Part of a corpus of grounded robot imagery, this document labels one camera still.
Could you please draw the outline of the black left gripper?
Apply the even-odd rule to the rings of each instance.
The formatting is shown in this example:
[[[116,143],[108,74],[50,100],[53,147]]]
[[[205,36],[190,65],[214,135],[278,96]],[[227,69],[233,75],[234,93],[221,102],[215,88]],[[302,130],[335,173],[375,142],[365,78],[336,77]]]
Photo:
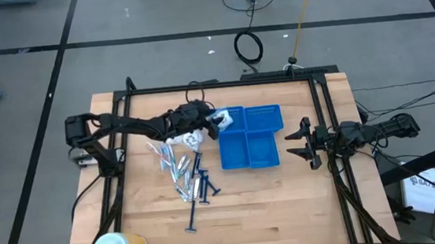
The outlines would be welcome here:
[[[174,110],[169,109],[171,137],[206,128],[210,139],[216,140],[219,136],[220,118],[210,118],[215,111],[209,104],[200,100],[187,102]]]

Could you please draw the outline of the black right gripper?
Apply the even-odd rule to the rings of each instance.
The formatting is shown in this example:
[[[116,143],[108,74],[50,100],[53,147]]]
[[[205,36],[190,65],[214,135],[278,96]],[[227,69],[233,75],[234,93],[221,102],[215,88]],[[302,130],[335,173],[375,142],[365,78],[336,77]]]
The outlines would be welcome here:
[[[299,130],[293,134],[287,135],[285,140],[300,140],[304,137],[310,136],[310,145],[305,148],[287,149],[286,151],[302,157],[309,161],[311,170],[318,169],[322,166],[322,161],[317,151],[326,151],[328,153],[335,153],[338,155],[347,155],[348,146],[345,141],[345,135],[342,133],[342,129],[345,127],[344,123],[339,126],[331,126],[326,128],[324,126],[316,126],[315,130],[311,133],[310,119],[304,116],[299,123]]]

